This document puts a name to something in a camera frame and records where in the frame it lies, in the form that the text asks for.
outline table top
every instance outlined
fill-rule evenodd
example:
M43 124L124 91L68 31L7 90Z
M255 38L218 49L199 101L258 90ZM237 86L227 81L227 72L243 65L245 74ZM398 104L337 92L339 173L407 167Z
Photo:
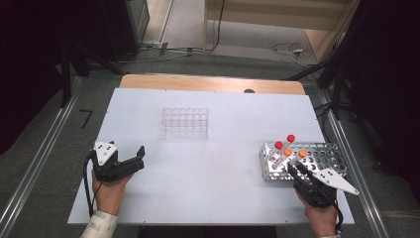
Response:
M138 78L146 78L148 82L152 77ZM201 77L158 75L156 78L165 82L171 79L191 82ZM236 92L166 89L169 85L160 89L115 89L98 135L98 141L115 141L120 161L132 158L140 146L146 148L145 168L127 185L121 223L277 225L307 222L290 180L263 180L259 150L264 141L285 138L289 133L299 141L324 142L308 96L238 93L242 88ZM208 108L208 139L164 139L160 127L162 109L191 106ZM354 223L341 191L338 200L344 223ZM82 183L68 223L85 224L88 218Z

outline white sleeve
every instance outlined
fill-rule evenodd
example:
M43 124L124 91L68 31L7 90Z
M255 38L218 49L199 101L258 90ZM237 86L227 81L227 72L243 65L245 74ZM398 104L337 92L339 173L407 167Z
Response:
M80 238L111 238L117 222L118 216L96 210Z

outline test tube rack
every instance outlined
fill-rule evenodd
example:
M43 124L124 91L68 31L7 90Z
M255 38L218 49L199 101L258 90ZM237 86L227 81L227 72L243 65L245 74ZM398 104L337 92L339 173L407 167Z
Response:
M292 155L289 156L281 165L275 170L272 168L272 162L269 159L269 151L273 149L275 142L264 142L260 149L260 161L262 165L262 179L264 180L290 180L293 177L287 172L287 163L294 159L299 150L304 149L307 156L302 158L299 162L308 168L313 173L320 172L324 169L331 168L339 175L344 177L348 173L345 164L344 156L338 144L335 143L312 143L312 142L294 142L290 144L289 148L292 150ZM298 174L303 179L306 176L301 173Z

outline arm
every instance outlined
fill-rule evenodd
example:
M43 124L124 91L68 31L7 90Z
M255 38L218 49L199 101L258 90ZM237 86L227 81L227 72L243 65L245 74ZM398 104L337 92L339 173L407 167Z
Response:
M118 222L118 213L124 198L127 182L132 177L128 176L116 182L101 182L96 179L92 170L92 190L96 192L97 210L90 218L82 238L110 238L112 237Z
M305 215L309 220L315 237L335 237L337 222L336 208L334 206L327 208L313 207L306 202L299 192L296 192L296 194L305 206Z

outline human hand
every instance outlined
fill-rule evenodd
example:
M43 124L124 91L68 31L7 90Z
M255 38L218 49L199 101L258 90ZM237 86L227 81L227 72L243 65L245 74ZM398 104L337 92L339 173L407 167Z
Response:
M326 208L314 207L299 194L296 194L305 206L305 215L316 237L336 234L337 210L334 206Z
M92 170L92 190L97 191L95 199L98 210L117 216L123 202L126 184L132 176L114 182L103 182L101 185L101 181L96 179L95 172Z

